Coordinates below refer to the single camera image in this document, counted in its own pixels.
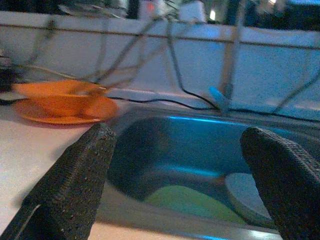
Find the cable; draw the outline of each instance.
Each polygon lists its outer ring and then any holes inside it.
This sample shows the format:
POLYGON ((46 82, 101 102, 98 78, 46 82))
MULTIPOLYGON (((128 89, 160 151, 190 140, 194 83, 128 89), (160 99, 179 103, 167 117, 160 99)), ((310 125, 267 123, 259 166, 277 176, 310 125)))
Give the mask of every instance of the cable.
POLYGON ((44 49, 40 49, 41 46, 45 40, 52 39, 54 35, 54 29, 56 28, 56 21, 49 16, 46 24, 45 24, 45 32, 44 34, 40 33, 36 36, 33 47, 32 47, 32 53, 28 60, 25 61, 25 65, 32 65, 39 57, 40 53, 44 51, 44 49))
POLYGON ((195 93, 193 93, 191 91, 188 91, 188 90, 186 90, 184 88, 184 85, 182 83, 182 75, 181 75, 179 64, 178 64, 178 59, 177 59, 177 56, 176 56, 174 45, 172 43, 172 34, 171 34, 171 30, 172 29, 171 28, 172 28, 172 23, 169 21, 168 22, 168 26, 167 26, 167 30, 166 30, 167 31, 167 42, 168 42, 168 46, 169 46, 169 49, 170 49, 170 53, 171 53, 171 57, 172 57, 172 61, 173 61, 173 67, 174 67, 174 70, 175 70, 176 78, 178 80, 180 89, 184 93, 186 93, 188 95, 191 95, 191 96, 194 96, 194 97, 197 97, 198 99, 201 99, 201 100, 205 101, 206 103, 210 104, 213 109, 219 110, 219 108, 213 102, 209 101, 208 99, 206 99, 203 96, 195 94, 195 93))
POLYGON ((133 48, 133 46, 137 43, 137 41, 142 38, 149 29, 151 29, 156 22, 160 19, 161 17, 157 17, 151 22, 149 22, 143 29, 142 31, 136 35, 120 52, 118 55, 117 59, 113 62, 112 66, 103 72, 100 77, 98 77, 93 83, 98 84, 100 83, 103 79, 108 78, 115 70, 116 68, 122 63, 122 61, 125 59, 126 55, 128 52, 133 48))
POLYGON ((14 66, 16 66, 18 68, 37 69, 37 70, 41 70, 41 71, 44 71, 44 72, 47 72, 47 73, 50 73, 50 74, 54 74, 54 75, 57 75, 57 76, 61 76, 61 77, 67 78, 67 79, 77 79, 77 77, 75 77, 75 76, 71 76, 71 75, 64 74, 64 73, 61 73, 61 72, 58 72, 58 71, 54 71, 54 70, 51 70, 51 69, 43 67, 43 66, 24 65, 24 64, 14 64, 14 66))
MULTIPOLYGON (((186 108, 193 109, 193 110, 202 110, 202 111, 215 110, 215 108, 213 108, 213 107, 195 107, 195 106, 190 106, 190 105, 187 105, 187 104, 179 102, 179 101, 170 100, 170 99, 163 99, 163 98, 153 98, 150 100, 134 100, 134 99, 128 99, 128 98, 124 98, 124 97, 108 97, 108 98, 114 99, 114 100, 122 100, 122 101, 132 102, 132 103, 139 103, 139 104, 152 103, 152 102, 169 102, 169 103, 178 104, 178 105, 181 105, 186 108)), ((255 111, 255 110, 249 110, 249 109, 245 109, 245 108, 230 108, 229 110, 231 112, 237 112, 237 113, 257 114, 257 115, 261 115, 261 116, 265 116, 265 117, 275 116, 275 117, 282 117, 282 118, 293 119, 293 120, 298 120, 298 121, 320 123, 320 120, 305 119, 305 118, 301 118, 301 117, 288 116, 288 115, 272 113, 272 112, 255 111)))
POLYGON ((295 96, 297 96, 298 94, 302 93, 304 90, 308 89, 313 84, 315 84, 319 80, 319 78, 320 78, 320 69, 318 70, 318 72, 316 73, 316 75, 314 76, 314 78, 312 80, 310 80, 309 82, 305 83, 304 85, 298 87, 297 89, 292 91, 284 100, 282 100, 282 102, 275 108, 275 110, 272 113, 275 114, 275 113, 279 112, 284 107, 284 105, 286 105, 295 96))
MULTIPOLYGON (((102 30, 107 32, 109 27, 109 18, 107 19, 103 18, 101 21, 102 21, 102 30)), ((100 34, 100 50, 99 50, 99 55, 95 64, 95 77, 100 74, 101 64, 106 58, 106 53, 107 53, 107 35, 104 33, 101 33, 100 34)))
POLYGON ((139 103, 139 104, 144 104, 144 103, 152 103, 152 102, 169 102, 169 103, 174 103, 178 104, 184 107, 187 107, 189 109, 193 110, 214 110, 215 108, 213 107, 195 107, 195 106, 190 106, 185 103, 175 101, 175 100, 170 100, 170 99, 164 99, 164 98, 153 98, 150 100, 134 100, 134 99, 127 99, 123 97, 108 97, 109 99, 114 99, 114 100, 123 100, 123 101, 128 101, 128 102, 133 102, 133 103, 139 103))
POLYGON ((255 110, 250 110, 250 109, 245 109, 245 108, 230 108, 229 111, 238 112, 238 113, 247 113, 247 114, 258 114, 261 116, 283 117, 283 118, 287 118, 287 119, 307 121, 307 122, 311 122, 311 123, 320 123, 320 120, 306 119, 306 118, 296 117, 296 116, 289 116, 289 115, 284 115, 284 114, 278 114, 275 112, 255 111, 255 110))
POLYGON ((175 6, 172 6, 170 3, 168 3, 167 1, 165 1, 165 4, 168 5, 170 8, 173 8, 174 10, 178 10, 178 8, 176 8, 175 6))
POLYGON ((14 104, 16 101, 19 101, 19 99, 14 99, 14 100, 0 99, 0 106, 9 106, 9 105, 14 104))
MULTIPOLYGON (((178 38, 184 36, 190 29, 191 27, 196 23, 196 21, 192 21, 189 24, 186 25, 186 27, 180 31, 177 35, 175 35, 172 39, 172 43, 176 42, 178 40, 178 38)), ((167 43, 163 43, 160 47, 158 47, 156 50, 154 50, 153 52, 149 53, 144 61, 147 62, 149 60, 151 60, 154 56, 156 56, 158 53, 163 52, 166 48, 168 47, 167 43)))

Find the black cable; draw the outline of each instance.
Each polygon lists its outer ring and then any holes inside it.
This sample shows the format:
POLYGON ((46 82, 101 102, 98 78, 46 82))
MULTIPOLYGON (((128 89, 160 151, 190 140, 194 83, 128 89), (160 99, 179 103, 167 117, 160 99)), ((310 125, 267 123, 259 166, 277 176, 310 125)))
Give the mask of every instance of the black cable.
POLYGON ((219 108, 213 102, 209 101, 208 99, 206 99, 203 96, 195 94, 195 93, 193 93, 191 91, 188 91, 188 90, 186 90, 184 88, 184 85, 182 83, 182 75, 181 75, 179 64, 178 64, 178 59, 177 59, 175 48, 174 48, 174 45, 173 45, 173 42, 172 42, 171 30, 172 30, 172 23, 169 21, 168 27, 167 27, 167 30, 166 30, 167 31, 167 42, 168 42, 168 46, 169 46, 169 49, 170 49, 170 53, 171 53, 171 57, 172 57, 172 61, 173 61, 173 67, 174 67, 174 70, 175 70, 176 78, 178 80, 180 89, 184 93, 189 94, 189 95, 194 96, 194 97, 197 97, 197 98, 205 101, 206 103, 210 104, 213 109, 219 110, 219 108))
POLYGON ((19 99, 14 99, 14 100, 0 99, 0 106, 9 106, 9 105, 14 104, 16 101, 19 101, 19 99))
POLYGON ((170 99, 164 99, 164 98, 153 98, 150 100, 134 100, 134 99, 127 99, 124 97, 108 97, 109 99, 114 99, 114 100, 123 100, 123 101, 128 101, 128 102, 133 102, 133 103, 139 103, 139 104, 145 104, 145 103, 152 103, 152 102, 169 102, 169 103, 174 103, 174 104, 178 104, 181 106, 184 106, 186 108, 189 109, 193 109, 193 110, 214 110, 215 108, 213 107, 195 107, 195 106, 190 106, 187 105, 185 103, 179 102, 179 101, 175 101, 175 100, 170 100, 170 99))
POLYGON ((246 113, 246 114, 258 114, 258 115, 261 115, 261 116, 283 117, 283 118, 287 118, 287 119, 293 119, 293 120, 299 120, 299 121, 307 121, 307 122, 311 122, 311 123, 320 123, 320 120, 307 119, 307 118, 302 118, 302 117, 278 114, 278 113, 275 113, 275 112, 255 111, 255 110, 250 110, 250 109, 245 109, 245 108, 230 108, 229 111, 238 112, 238 113, 246 113))
MULTIPOLYGON (((194 106, 190 106, 190 105, 187 105, 187 104, 179 102, 179 101, 162 99, 162 98, 153 98, 150 100, 134 100, 134 99, 127 99, 124 97, 108 97, 108 98, 114 99, 114 100, 122 100, 122 101, 132 102, 132 103, 139 103, 139 104, 152 103, 152 102, 169 102, 169 103, 178 104, 178 105, 181 105, 186 108, 193 109, 193 110, 202 110, 202 111, 215 110, 215 108, 213 108, 213 107, 194 107, 194 106)), ((246 114, 257 114, 257 115, 261 115, 261 116, 265 116, 265 117, 275 116, 275 117, 282 117, 282 118, 299 120, 299 121, 307 121, 307 122, 311 122, 311 123, 320 123, 320 120, 305 119, 302 117, 295 117, 295 116, 289 116, 289 115, 283 115, 283 114, 265 112, 265 111, 255 111, 255 110, 250 110, 250 109, 245 109, 245 108, 230 108, 229 111, 230 112, 237 112, 237 113, 246 113, 246 114)))
POLYGON ((314 76, 314 78, 312 80, 310 80, 309 82, 305 83, 304 85, 298 87, 297 89, 295 89, 293 92, 291 92, 276 108, 272 113, 277 113, 279 112, 284 105, 286 105, 291 99, 293 99, 295 96, 297 96, 298 94, 302 93, 304 90, 308 89, 309 87, 311 87, 313 84, 315 84, 318 80, 320 79, 320 69, 319 71, 316 73, 316 75, 314 76))

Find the sink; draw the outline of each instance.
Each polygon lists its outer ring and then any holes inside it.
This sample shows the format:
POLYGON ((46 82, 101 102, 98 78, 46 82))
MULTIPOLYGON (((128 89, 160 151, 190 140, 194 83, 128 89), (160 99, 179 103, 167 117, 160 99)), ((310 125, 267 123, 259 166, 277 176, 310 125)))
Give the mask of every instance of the sink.
POLYGON ((317 127, 285 118, 137 107, 109 125, 117 134, 117 144, 98 220, 193 238, 281 239, 275 229, 250 222, 227 222, 143 202, 162 187, 179 185, 213 197, 234 211, 219 179, 231 173, 251 173, 240 146, 241 134, 249 126, 293 140, 320 159, 317 127))

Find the countertop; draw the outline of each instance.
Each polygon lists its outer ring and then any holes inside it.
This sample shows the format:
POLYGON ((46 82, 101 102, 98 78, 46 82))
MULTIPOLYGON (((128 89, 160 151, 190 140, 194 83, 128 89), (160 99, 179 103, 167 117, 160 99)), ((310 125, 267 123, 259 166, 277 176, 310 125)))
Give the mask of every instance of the countertop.
MULTIPOLYGON (((0 106, 0 234, 20 208, 23 198, 54 164, 65 148, 91 124, 51 125, 20 118, 0 106)), ((186 240, 188 238, 96 222, 90 240, 186 240)))

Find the wall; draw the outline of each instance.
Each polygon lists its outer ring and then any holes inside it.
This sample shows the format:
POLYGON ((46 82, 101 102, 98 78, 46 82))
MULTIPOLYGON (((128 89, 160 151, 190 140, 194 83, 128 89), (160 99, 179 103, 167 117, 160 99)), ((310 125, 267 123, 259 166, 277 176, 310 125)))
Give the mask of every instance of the wall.
MULTIPOLYGON (((43 31, 47 15, 0 12, 0 45, 15 63, 30 56, 36 36, 43 31)), ((83 76, 95 71, 101 40, 106 55, 101 69, 111 66, 123 47, 146 22, 122 19, 92 19, 55 16, 58 30, 35 65, 83 76)), ((158 46, 166 44, 166 21, 158 22, 127 55, 121 67, 136 65, 158 46)), ((175 23, 173 34, 186 28, 175 23)), ((175 42, 184 87, 210 97, 224 77, 224 60, 232 44, 232 26, 196 24, 175 42)), ((233 108, 271 111, 292 90, 308 82, 320 68, 320 33, 245 28, 234 75, 233 108)), ((114 74, 103 84, 132 76, 114 74)), ((32 71, 32 79, 43 75, 32 71)), ((135 99, 166 97, 195 106, 200 100, 183 94, 178 86, 168 49, 148 60, 125 89, 114 96, 135 99)), ((299 94, 280 112, 296 117, 320 119, 320 81, 299 94)))

